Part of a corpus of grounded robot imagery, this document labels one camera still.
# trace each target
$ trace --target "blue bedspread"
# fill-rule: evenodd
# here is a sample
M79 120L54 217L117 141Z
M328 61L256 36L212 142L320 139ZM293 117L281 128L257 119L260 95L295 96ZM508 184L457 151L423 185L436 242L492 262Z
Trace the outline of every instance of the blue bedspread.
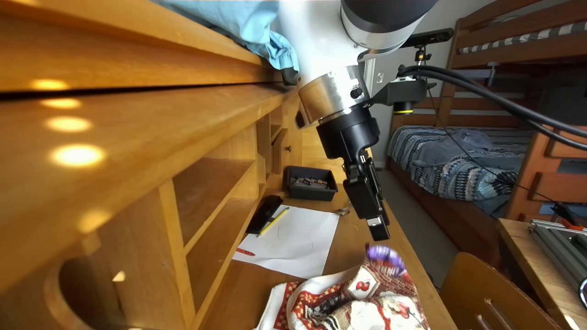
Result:
M427 143L441 145L442 141L444 144L454 143L447 140L443 129L430 126L404 126L396 130L388 155L408 171L420 187L442 198L485 201L509 194L511 185L505 181L515 181L532 132L470 127L468 130L478 130L482 132L480 136L486 134L491 140L490 144L484 144L481 148L468 146L467 152L497 176L470 161L462 151L451 155L444 163L430 164L430 153L435 148L423 146ZM448 131L451 134L461 133L457 128Z

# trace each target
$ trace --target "wooden table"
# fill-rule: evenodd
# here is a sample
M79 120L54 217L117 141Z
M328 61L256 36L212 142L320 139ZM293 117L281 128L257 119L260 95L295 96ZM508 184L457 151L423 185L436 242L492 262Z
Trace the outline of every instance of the wooden table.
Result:
M285 199L284 204L314 210L333 212L344 207L348 198L343 190L332 202ZM431 329L457 329L444 307L436 289L424 271L397 220L385 203L391 225L391 239L381 242L393 247L406 263L414 281L424 313ZM357 218L353 210L341 217L334 236L324 274L347 270L361 263L365 257L365 243L372 243L365 220ZM269 298L271 288L288 281L299 281L290 275L267 270L257 265L233 261L224 277L221 288L212 302L203 329L252 329L257 326Z
M587 309L556 266L528 232L528 223L500 219L497 225L509 252L515 258L547 313L563 329L587 329Z

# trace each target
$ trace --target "purple object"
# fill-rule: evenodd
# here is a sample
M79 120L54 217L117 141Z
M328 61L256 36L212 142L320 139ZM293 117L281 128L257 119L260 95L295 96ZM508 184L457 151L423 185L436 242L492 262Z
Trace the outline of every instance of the purple object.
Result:
M370 260L378 261L377 267L391 277L398 277L405 270L402 258L395 250L384 245L375 245L367 249L367 257Z

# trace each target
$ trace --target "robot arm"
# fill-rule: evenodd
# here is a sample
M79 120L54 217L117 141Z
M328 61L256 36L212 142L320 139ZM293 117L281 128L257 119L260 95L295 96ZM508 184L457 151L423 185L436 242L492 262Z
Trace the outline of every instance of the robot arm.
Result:
M343 186L374 240L389 238L389 219L373 160L365 152L379 141L379 128L369 112L373 100L359 63L400 48L437 1L280 3L278 29L296 50L300 66L296 84L302 107L296 122L299 128L318 123L327 157L344 160ZM385 93L377 96L378 103L392 102Z

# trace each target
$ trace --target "chair backrest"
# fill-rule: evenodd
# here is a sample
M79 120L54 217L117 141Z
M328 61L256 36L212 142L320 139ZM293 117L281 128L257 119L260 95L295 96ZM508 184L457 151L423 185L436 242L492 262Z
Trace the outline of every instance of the chair backrest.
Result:
M560 327L493 267L461 252L440 297L460 330L552 330Z

